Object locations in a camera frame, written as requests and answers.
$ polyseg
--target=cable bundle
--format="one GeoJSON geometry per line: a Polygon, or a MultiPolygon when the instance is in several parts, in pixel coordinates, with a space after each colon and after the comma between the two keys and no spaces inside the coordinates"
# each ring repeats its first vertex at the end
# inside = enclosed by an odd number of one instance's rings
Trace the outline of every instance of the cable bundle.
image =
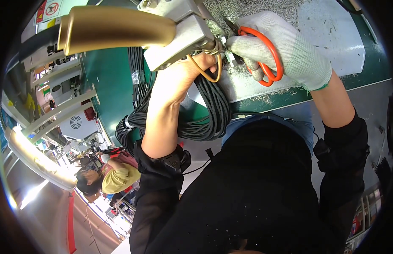
{"type": "MultiPolygon", "coordinates": [[[[138,73],[143,71],[143,50],[131,47],[128,49],[128,53],[132,74],[136,74],[136,71],[138,73]]],[[[152,74],[150,76],[150,84],[153,84],[152,74]]],[[[229,101],[218,83],[212,83],[202,75],[199,75],[194,82],[207,106],[208,116],[196,121],[182,121],[179,119],[178,136],[196,141],[210,141],[220,138],[225,134],[226,126],[231,119],[229,101]]],[[[152,90],[152,85],[148,87],[142,77],[139,78],[139,84],[134,83],[133,81],[134,111],[119,122],[115,131],[116,138],[131,155],[133,155],[134,140],[130,133],[134,128],[138,128],[140,137],[143,138],[146,128],[148,101],[152,90]]]]}

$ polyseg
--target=workbench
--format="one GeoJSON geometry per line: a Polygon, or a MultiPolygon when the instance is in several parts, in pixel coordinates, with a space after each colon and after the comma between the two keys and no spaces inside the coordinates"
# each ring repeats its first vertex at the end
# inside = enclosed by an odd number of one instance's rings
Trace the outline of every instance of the workbench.
{"type": "MultiPolygon", "coordinates": [[[[390,68],[383,47],[376,44],[365,21],[359,15],[351,14],[361,36],[366,56],[362,73],[341,77],[346,90],[353,90],[376,84],[391,78],[390,68]]],[[[95,110],[106,132],[116,146],[120,143],[114,133],[118,122],[133,111],[133,85],[129,69],[127,48],[111,48],[82,53],[80,58],[84,75],[82,92],[92,84],[97,90],[99,105],[93,101],[95,110]]],[[[146,67],[145,76],[149,77],[146,67]]],[[[231,104],[232,112],[266,112],[311,100],[305,90],[291,88],[287,92],[273,92],[255,98],[244,99],[231,104]]],[[[192,102],[180,117],[187,120],[200,119],[208,115],[206,108],[192,102]]]]}

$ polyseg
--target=metal tool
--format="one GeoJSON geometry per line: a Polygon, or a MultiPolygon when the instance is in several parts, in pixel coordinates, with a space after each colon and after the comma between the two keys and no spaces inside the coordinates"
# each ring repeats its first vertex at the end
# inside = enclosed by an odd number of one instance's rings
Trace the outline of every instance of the metal tool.
{"type": "Polygon", "coordinates": [[[280,81],[281,78],[283,77],[283,72],[284,72],[284,68],[283,65],[281,63],[280,57],[277,53],[277,50],[274,46],[274,44],[262,33],[260,33],[259,31],[246,27],[246,26],[241,26],[241,27],[237,27],[235,24],[233,24],[232,22],[230,22],[225,16],[219,14],[220,17],[224,20],[224,22],[232,29],[232,31],[237,34],[237,35],[247,35],[247,34],[252,34],[255,37],[260,38],[260,40],[263,41],[263,43],[268,47],[268,49],[270,50],[271,54],[273,55],[275,64],[276,64],[276,68],[277,68],[277,75],[275,76],[271,69],[264,63],[259,63],[259,66],[262,68],[263,72],[265,73],[265,75],[268,78],[268,82],[261,80],[259,81],[260,84],[264,85],[265,87],[269,87],[271,86],[274,81],[280,81]]]}

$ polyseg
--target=black shirt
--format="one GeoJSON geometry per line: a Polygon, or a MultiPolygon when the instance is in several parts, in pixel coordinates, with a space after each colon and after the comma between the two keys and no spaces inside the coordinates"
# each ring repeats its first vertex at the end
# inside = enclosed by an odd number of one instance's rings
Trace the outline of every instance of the black shirt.
{"type": "MultiPolygon", "coordinates": [[[[365,149],[367,127],[356,114],[347,126],[325,127],[324,138],[342,160],[325,174],[319,201],[304,139],[270,119],[236,130],[180,200],[185,169],[150,159],[139,141],[131,253],[224,254],[241,239],[248,239],[246,250],[266,254],[342,251],[364,190],[366,157],[351,151],[365,149]]],[[[174,153],[189,165],[182,149],[174,153]]]]}

